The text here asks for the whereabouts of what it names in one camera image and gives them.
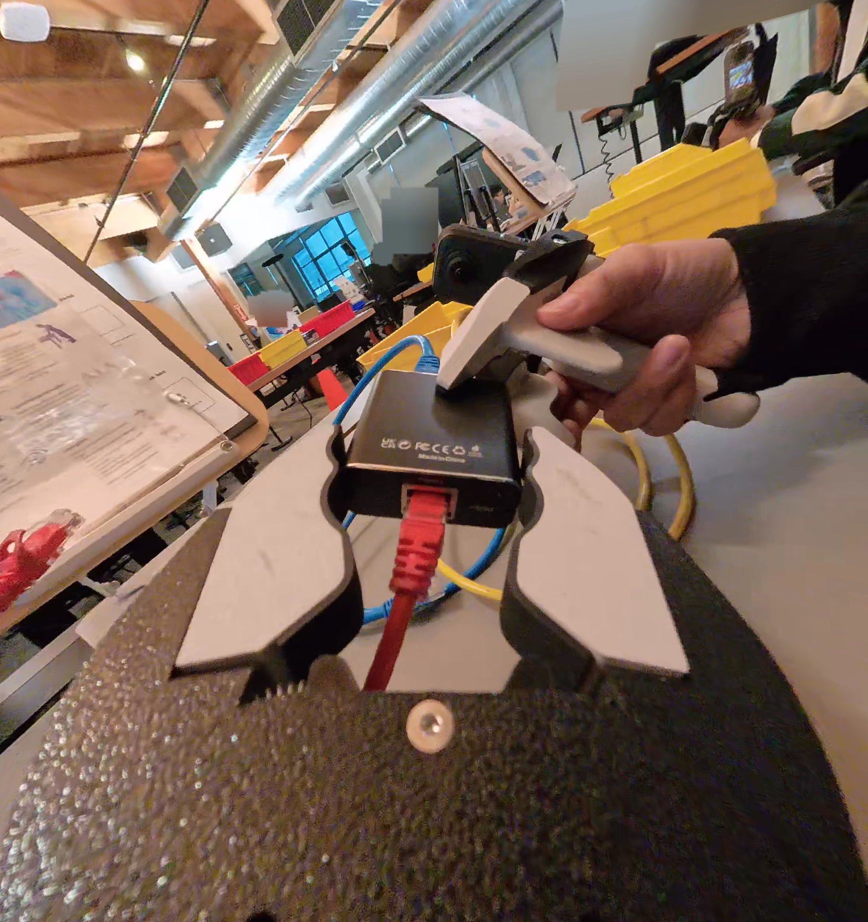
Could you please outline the page holder ledge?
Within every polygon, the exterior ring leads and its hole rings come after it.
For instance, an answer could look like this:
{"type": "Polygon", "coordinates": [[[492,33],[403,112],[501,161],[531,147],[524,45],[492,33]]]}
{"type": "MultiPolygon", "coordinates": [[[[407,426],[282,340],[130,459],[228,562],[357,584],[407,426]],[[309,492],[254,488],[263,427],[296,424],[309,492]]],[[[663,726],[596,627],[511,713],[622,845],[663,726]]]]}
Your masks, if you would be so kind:
{"type": "Polygon", "coordinates": [[[19,363],[0,352],[0,541],[63,511],[82,550],[238,455],[225,429],[245,413],[185,363],[153,372],[106,342],[87,346],[43,343],[19,363]]]}

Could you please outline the white ceiling access point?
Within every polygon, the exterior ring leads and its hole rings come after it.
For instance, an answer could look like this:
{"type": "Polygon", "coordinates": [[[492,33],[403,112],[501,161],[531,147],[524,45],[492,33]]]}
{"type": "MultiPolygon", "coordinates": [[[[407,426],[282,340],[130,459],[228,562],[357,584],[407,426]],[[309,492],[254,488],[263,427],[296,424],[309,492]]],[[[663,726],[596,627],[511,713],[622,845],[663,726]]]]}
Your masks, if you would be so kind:
{"type": "Polygon", "coordinates": [[[0,3],[0,36],[18,43],[41,43],[48,39],[51,18],[45,6],[23,1],[0,3]]]}

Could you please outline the stacked yellow bins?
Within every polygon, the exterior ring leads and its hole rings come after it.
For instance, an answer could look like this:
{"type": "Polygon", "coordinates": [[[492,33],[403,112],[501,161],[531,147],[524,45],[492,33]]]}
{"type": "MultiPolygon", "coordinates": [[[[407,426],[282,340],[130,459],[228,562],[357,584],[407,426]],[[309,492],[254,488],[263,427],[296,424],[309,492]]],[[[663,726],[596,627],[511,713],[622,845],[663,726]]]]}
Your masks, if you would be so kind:
{"type": "Polygon", "coordinates": [[[742,139],[716,150],[678,144],[612,180],[612,198],[572,220],[608,257],[632,243],[696,240],[761,223],[778,200],[762,151],[742,139]]]}

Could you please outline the grey desk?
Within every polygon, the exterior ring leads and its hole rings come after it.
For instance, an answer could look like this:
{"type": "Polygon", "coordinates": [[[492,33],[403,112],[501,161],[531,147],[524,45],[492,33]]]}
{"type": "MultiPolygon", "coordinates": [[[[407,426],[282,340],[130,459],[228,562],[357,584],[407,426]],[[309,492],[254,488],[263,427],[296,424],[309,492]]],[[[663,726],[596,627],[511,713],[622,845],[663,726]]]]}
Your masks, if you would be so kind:
{"type": "Polygon", "coordinates": [[[492,691],[471,600],[390,692],[170,682],[152,595],[230,536],[186,534],[0,757],[0,920],[868,920],[868,386],[679,440],[690,535],[644,527],[693,675],[587,701],[492,691]]]}

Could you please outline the silver ventilation duct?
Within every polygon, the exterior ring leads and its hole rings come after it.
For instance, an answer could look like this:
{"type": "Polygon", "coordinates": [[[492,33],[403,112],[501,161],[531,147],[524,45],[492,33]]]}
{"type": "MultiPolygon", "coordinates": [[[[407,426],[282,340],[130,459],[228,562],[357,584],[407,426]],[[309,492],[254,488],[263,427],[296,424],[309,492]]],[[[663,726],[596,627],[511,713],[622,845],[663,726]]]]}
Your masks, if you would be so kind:
{"type": "Polygon", "coordinates": [[[182,167],[168,186],[169,205],[159,222],[166,239],[188,238],[225,206],[281,125],[379,6],[379,1],[272,2],[280,38],[204,157],[182,167]]]}
{"type": "Polygon", "coordinates": [[[279,206],[303,202],[341,178],[369,148],[437,92],[490,43],[551,2],[434,2],[338,104],[269,182],[279,206]]]}

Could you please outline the person's right hand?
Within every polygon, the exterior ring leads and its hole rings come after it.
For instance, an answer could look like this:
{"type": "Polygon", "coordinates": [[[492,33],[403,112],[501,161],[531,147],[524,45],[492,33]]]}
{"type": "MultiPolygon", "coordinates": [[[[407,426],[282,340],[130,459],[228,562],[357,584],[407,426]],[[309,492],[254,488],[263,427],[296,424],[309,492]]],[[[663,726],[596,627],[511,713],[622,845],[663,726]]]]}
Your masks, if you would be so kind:
{"type": "Polygon", "coordinates": [[[617,395],[549,373],[555,418],[579,443],[601,414],[617,432],[675,434],[696,402],[696,367],[731,368],[750,340],[751,317],[733,248],[721,238],[631,244],[544,304],[538,318],[561,332],[602,328],[649,347],[617,395]]]}

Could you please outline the black network splitter box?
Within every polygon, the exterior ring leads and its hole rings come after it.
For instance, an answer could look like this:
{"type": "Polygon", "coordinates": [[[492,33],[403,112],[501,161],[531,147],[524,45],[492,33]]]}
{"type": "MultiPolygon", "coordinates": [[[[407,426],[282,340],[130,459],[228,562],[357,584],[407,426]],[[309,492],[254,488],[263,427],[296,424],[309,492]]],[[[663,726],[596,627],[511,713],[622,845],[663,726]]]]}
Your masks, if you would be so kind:
{"type": "Polygon", "coordinates": [[[472,379],[442,394],[435,375],[381,371],[341,477],[350,513],[397,519],[412,492],[435,490],[451,524],[509,526],[522,487],[506,388],[472,379]]]}

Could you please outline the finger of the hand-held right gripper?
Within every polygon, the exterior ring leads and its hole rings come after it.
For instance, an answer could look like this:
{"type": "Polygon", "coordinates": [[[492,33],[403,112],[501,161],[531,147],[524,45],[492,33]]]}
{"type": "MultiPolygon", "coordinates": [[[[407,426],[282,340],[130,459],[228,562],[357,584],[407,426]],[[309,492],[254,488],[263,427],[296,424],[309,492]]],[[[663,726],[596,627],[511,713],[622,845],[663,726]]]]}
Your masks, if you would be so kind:
{"type": "Polygon", "coordinates": [[[555,436],[570,436],[566,426],[555,418],[552,407],[557,387],[543,375],[515,371],[509,377],[509,399],[516,436],[542,428],[555,436]]]}
{"type": "Polygon", "coordinates": [[[440,392],[453,391],[497,357],[505,327],[531,294],[526,284],[503,278],[479,299],[443,350],[437,374],[440,392]]]}

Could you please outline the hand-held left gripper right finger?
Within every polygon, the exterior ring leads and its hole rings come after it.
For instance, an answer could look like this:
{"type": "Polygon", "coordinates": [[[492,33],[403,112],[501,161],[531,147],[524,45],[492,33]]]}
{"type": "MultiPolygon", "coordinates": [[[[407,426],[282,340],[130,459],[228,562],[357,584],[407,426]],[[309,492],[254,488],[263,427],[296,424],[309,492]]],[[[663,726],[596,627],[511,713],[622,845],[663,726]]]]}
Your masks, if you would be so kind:
{"type": "Polygon", "coordinates": [[[543,427],[524,436],[522,472],[500,602],[505,640],[554,678],[585,678],[592,667],[688,674],[631,502],[543,427]]]}

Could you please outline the printed instruction sheet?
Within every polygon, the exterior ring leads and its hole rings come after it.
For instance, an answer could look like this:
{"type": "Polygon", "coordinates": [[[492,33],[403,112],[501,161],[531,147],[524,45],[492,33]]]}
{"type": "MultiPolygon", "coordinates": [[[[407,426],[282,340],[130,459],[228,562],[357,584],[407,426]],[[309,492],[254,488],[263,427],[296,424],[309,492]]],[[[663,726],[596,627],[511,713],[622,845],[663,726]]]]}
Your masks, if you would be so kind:
{"type": "Polygon", "coordinates": [[[0,542],[70,510],[77,537],[255,422],[0,195],[0,542]]]}

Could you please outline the wooden document stand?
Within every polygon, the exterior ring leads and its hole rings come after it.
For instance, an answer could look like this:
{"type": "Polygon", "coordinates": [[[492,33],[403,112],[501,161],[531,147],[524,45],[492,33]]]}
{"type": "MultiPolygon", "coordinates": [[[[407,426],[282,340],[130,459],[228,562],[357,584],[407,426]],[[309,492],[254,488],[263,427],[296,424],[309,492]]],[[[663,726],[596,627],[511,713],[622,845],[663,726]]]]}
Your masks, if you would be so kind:
{"type": "Polygon", "coordinates": [[[574,182],[532,135],[466,93],[419,98],[416,109],[447,122],[480,142],[501,169],[537,206],[565,207],[577,192],[574,182]]]}
{"type": "MultiPolygon", "coordinates": [[[[0,195],[13,205],[1,192],[0,195]]],[[[70,255],[82,264],[44,229],[39,236],[57,245],[64,255],[70,255]]],[[[245,461],[256,451],[267,434],[266,410],[257,398],[172,317],[161,311],[154,311],[148,306],[131,303],[119,294],[118,296],[130,303],[136,313],[143,316],[149,326],[154,327],[163,337],[167,338],[175,349],[185,352],[193,363],[197,363],[207,378],[216,386],[223,388],[229,396],[251,413],[255,422],[247,431],[230,440],[238,455],[235,460],[227,462],[216,475],[206,479],[197,489],[186,489],[180,495],[171,497],[170,501],[164,502],[161,506],[151,509],[142,507],[131,509],[134,513],[132,521],[122,523],[120,527],[108,534],[94,535],[101,538],[99,543],[93,542],[83,547],[82,550],[78,550],[75,545],[76,515],[63,511],[51,513],[45,524],[29,529],[17,529],[5,536],[0,542],[0,635],[36,608],[46,604],[49,599],[70,584],[80,580],[90,570],[125,547],[137,536],[151,529],[182,503],[205,490],[209,484],[215,483],[221,475],[245,461]]]]}

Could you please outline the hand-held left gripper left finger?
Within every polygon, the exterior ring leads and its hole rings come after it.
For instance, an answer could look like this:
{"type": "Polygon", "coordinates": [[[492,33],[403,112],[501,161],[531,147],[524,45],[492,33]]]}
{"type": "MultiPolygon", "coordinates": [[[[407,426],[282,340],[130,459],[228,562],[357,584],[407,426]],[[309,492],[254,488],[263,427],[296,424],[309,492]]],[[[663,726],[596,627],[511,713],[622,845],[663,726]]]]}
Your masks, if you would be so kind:
{"type": "Polygon", "coordinates": [[[342,428],[318,425],[232,502],[177,673],[307,674],[355,639],[364,603],[344,463],[342,428]]]}

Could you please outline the small yellow bin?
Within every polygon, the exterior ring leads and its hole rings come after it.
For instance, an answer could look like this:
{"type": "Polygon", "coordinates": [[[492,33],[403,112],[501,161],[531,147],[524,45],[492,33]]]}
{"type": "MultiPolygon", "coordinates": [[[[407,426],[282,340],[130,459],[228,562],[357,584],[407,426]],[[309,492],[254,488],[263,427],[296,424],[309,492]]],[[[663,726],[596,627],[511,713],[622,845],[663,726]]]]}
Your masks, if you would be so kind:
{"type": "Polygon", "coordinates": [[[269,370],[276,370],[309,347],[306,336],[300,329],[292,329],[278,340],[268,342],[259,350],[258,356],[269,370]]]}

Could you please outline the person's right forearm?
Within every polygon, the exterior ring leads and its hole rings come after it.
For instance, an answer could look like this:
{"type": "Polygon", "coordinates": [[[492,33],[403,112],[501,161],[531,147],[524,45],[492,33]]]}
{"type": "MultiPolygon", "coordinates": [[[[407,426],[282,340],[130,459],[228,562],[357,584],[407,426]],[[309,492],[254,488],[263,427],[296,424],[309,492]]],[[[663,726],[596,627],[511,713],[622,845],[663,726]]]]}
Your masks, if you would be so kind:
{"type": "Polygon", "coordinates": [[[723,394],[794,378],[855,375],[868,384],[868,180],[808,218],[718,230],[733,248],[751,318],[723,394]]]}

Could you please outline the yellow plastic bin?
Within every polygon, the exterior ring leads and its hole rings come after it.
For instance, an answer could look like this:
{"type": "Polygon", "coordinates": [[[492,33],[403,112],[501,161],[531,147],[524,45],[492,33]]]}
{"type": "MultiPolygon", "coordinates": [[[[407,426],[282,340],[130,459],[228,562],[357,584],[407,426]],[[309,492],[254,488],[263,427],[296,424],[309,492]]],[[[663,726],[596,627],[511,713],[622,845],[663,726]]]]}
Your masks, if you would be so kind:
{"type": "Polygon", "coordinates": [[[360,355],[357,361],[367,371],[386,351],[410,337],[426,338],[433,352],[438,359],[441,359],[452,337],[453,327],[461,322],[471,310],[471,306],[461,303],[433,303],[391,335],[382,339],[368,352],[360,355]]]}

